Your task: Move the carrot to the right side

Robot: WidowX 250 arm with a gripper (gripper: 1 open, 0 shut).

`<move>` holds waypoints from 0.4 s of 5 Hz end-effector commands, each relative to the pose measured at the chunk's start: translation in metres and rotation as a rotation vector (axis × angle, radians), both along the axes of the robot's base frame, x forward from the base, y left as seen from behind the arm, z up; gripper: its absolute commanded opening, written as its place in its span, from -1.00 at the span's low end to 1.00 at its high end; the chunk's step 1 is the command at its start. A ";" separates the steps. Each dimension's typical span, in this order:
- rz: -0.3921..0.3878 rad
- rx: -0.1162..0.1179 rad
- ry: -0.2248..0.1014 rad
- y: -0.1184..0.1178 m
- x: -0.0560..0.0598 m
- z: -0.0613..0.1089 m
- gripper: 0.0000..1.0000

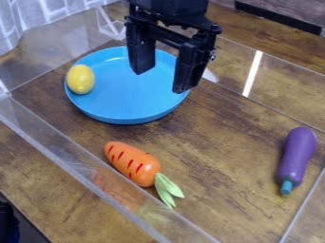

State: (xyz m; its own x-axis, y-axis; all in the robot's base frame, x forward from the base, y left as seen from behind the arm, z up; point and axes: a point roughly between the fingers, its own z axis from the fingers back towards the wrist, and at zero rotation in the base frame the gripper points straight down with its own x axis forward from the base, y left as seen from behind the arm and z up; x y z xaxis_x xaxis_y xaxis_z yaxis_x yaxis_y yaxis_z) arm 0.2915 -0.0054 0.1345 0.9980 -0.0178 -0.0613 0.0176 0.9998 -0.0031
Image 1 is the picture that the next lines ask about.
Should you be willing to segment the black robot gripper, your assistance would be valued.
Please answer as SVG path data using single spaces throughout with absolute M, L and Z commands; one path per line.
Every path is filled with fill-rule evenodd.
M 155 66 L 155 45 L 179 50 L 173 92 L 198 86 L 209 60 L 215 58 L 219 24 L 207 17 L 209 0 L 126 0 L 127 49 L 130 66 L 141 75 Z

